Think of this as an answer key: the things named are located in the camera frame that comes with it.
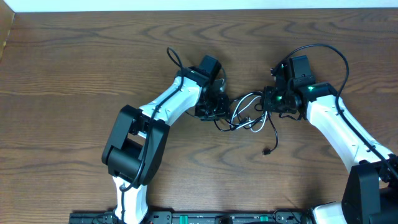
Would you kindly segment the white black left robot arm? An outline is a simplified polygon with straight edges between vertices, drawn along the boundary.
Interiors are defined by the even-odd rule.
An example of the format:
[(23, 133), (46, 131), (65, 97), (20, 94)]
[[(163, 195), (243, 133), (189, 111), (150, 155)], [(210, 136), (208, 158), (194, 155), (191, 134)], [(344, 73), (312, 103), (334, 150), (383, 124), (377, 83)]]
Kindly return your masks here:
[(179, 70), (172, 85), (150, 103), (124, 106), (101, 156), (117, 189), (116, 223), (141, 223), (148, 212), (147, 185), (159, 169), (171, 125), (190, 108), (201, 121), (229, 116), (221, 63), (206, 55), (197, 67)]

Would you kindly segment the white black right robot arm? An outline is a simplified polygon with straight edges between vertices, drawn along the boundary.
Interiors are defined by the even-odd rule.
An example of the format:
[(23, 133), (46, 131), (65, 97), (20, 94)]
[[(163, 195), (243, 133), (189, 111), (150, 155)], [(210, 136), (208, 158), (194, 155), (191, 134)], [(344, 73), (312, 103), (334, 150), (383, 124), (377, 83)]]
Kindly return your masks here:
[(318, 83), (307, 56), (282, 60), (271, 70), (261, 107), (280, 118), (298, 113), (316, 127), (345, 165), (349, 177), (339, 202), (313, 207), (304, 223), (397, 223), (397, 156), (352, 116), (338, 92)]

